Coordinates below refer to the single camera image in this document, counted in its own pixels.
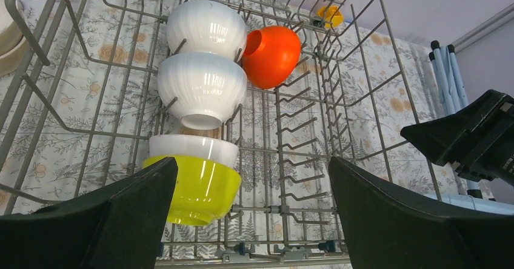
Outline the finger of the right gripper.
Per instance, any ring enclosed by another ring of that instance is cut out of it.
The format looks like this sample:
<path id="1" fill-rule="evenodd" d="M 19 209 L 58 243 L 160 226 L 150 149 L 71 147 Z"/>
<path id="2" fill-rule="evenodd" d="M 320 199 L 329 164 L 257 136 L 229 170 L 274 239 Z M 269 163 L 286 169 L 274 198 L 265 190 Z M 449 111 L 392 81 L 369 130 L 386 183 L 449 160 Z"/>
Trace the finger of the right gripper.
<path id="1" fill-rule="evenodd" d="M 401 136 L 461 178 L 513 184 L 513 98 L 506 93 L 488 90 L 455 114 L 402 128 Z"/>

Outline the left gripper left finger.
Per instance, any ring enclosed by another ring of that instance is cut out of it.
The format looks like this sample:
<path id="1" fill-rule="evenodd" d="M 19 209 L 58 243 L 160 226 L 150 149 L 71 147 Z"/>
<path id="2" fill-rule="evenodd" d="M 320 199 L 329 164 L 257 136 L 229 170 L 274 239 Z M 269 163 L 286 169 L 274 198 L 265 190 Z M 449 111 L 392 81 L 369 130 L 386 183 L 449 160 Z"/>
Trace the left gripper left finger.
<path id="1" fill-rule="evenodd" d="M 154 268 L 178 174 L 164 158 L 32 214 L 1 217 L 2 268 Z"/>

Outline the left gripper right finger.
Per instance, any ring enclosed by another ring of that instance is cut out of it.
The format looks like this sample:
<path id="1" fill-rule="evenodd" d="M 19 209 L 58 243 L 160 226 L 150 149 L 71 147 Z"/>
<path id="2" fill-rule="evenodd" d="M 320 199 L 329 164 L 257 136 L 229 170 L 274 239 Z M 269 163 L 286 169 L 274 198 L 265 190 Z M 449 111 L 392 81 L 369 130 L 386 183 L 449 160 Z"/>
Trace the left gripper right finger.
<path id="1" fill-rule="evenodd" d="M 353 268 L 513 267 L 513 216 L 428 198 L 343 158 L 328 173 Z"/>

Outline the plain beige bowl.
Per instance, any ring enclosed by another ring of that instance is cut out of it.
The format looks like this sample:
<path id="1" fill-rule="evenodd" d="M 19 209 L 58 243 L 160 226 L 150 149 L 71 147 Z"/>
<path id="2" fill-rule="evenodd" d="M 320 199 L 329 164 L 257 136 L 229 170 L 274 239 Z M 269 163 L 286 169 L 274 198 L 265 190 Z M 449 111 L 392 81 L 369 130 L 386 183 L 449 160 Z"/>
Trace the plain beige bowl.
<path id="1" fill-rule="evenodd" d="M 17 69 L 29 45 L 26 38 L 22 37 L 20 42 L 13 49 L 1 55 L 1 76 L 5 76 Z"/>

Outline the orange bowl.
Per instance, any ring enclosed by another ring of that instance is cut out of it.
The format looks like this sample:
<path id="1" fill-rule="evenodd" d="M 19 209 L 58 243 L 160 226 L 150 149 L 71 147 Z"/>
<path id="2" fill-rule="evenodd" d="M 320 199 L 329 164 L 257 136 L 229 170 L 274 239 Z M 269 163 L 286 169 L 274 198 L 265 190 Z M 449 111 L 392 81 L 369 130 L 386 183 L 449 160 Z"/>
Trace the orange bowl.
<path id="1" fill-rule="evenodd" d="M 295 69 L 301 41 L 291 29 L 273 25 L 247 35 L 242 67 L 248 80 L 261 89 L 281 85 Z"/>

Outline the beige bowl with leaf pattern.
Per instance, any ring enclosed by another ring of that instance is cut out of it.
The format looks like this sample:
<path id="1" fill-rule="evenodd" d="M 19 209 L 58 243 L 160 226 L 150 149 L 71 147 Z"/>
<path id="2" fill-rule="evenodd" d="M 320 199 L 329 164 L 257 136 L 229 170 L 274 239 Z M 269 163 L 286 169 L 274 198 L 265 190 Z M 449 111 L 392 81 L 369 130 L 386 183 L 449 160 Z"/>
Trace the beige bowl with leaf pattern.
<path id="1" fill-rule="evenodd" d="M 7 11 L 5 0 L 1 0 L 1 56 L 15 48 L 22 39 L 22 33 Z"/>

